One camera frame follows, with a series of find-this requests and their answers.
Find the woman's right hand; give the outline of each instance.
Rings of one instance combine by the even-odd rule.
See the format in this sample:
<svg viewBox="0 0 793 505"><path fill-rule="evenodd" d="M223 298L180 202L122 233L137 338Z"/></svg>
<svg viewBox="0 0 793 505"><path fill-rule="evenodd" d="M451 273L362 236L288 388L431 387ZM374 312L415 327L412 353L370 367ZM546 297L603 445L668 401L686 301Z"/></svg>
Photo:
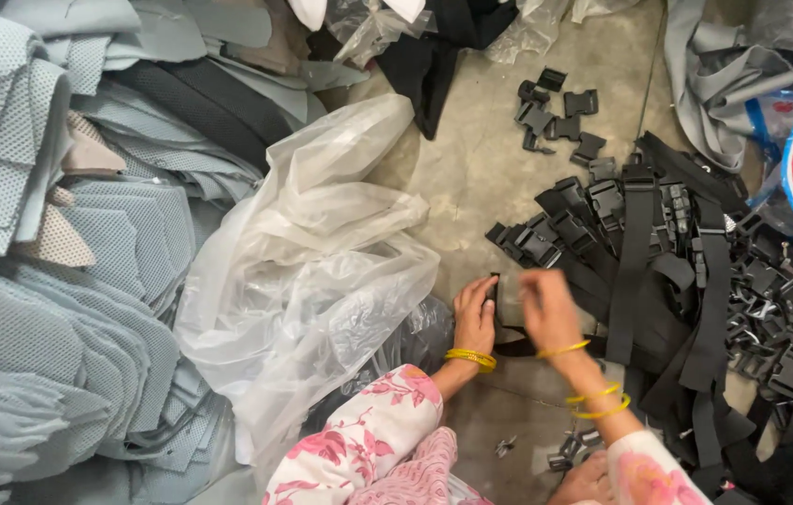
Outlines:
<svg viewBox="0 0 793 505"><path fill-rule="evenodd" d="M561 270L525 270L519 283L524 327L537 350L568 349L583 340L577 307Z"/></svg>

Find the beige fabric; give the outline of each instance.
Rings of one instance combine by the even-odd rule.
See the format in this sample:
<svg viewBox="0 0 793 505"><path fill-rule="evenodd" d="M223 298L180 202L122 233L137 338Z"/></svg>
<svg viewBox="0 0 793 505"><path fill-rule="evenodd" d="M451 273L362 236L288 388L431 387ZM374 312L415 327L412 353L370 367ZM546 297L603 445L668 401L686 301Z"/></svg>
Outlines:
<svg viewBox="0 0 793 505"><path fill-rule="evenodd" d="M67 267L87 267L96 262L94 253L82 240L79 232L51 204L44 206L41 229L32 242L14 244L16 253L66 265Z"/></svg>
<svg viewBox="0 0 793 505"><path fill-rule="evenodd" d="M283 0L228 0L260 9L266 9L272 18L272 37L264 48L245 48L228 44L231 52L227 58L236 58L249 65L262 66L282 75L298 76L300 60L306 59L310 48L306 45L307 33Z"/></svg>
<svg viewBox="0 0 793 505"><path fill-rule="evenodd" d="M100 144L93 137L73 129L75 144L63 159L63 171L67 175L116 175L125 170L125 161Z"/></svg>
<svg viewBox="0 0 793 505"><path fill-rule="evenodd" d="M75 205L75 195L72 194L72 191L60 186L54 186L54 188L50 189L47 192L46 200L57 207L72 207Z"/></svg>
<svg viewBox="0 0 793 505"><path fill-rule="evenodd" d="M66 114L66 122L69 124L70 130L81 132L98 141L101 145L107 144L103 136L100 135L98 127L94 126L94 123L85 119L84 116L77 113L75 110L70 110L69 113Z"/></svg>

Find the floral sleeve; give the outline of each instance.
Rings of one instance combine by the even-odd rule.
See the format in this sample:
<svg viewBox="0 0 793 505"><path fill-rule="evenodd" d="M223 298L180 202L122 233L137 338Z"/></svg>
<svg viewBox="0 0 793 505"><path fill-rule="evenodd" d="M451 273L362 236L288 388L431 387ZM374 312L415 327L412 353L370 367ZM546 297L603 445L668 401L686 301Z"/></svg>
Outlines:
<svg viewBox="0 0 793 505"><path fill-rule="evenodd" d="M263 505L340 505L386 475L434 431L440 392L423 371L403 365L337 409L323 430L284 457Z"/></svg>
<svg viewBox="0 0 793 505"><path fill-rule="evenodd" d="M711 504L647 430L631 433L608 448L608 476L620 505Z"/></svg>

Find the hand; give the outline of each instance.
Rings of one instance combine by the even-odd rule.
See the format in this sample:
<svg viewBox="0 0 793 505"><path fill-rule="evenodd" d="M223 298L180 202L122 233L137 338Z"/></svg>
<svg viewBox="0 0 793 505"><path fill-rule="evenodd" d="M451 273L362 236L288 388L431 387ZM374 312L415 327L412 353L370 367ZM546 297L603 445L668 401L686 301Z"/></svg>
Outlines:
<svg viewBox="0 0 793 505"><path fill-rule="evenodd" d="M583 340L561 270L526 270L519 283L524 327L538 350L567 349Z"/></svg>
<svg viewBox="0 0 793 505"><path fill-rule="evenodd" d="M493 314L496 304L484 300L487 291L500 280L497 276L480 278L462 288L453 298L456 311L456 337L453 347L490 354L493 351Z"/></svg>
<svg viewBox="0 0 793 505"><path fill-rule="evenodd" d="M570 469L547 505L571 505L587 499L600 505L615 505L605 451L594 452L582 465Z"/></svg>

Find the woman's left hand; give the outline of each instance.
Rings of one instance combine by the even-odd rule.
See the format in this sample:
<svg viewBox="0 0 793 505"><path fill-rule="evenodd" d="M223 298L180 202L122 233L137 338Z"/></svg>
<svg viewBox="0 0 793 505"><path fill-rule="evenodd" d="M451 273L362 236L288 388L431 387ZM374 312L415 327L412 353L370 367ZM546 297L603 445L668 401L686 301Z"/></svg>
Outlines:
<svg viewBox="0 0 793 505"><path fill-rule="evenodd" d="M496 330L493 314L496 304L486 300L487 291L499 282L498 276L483 277L472 281L453 298L456 310L456 338L453 347L490 354Z"/></svg>

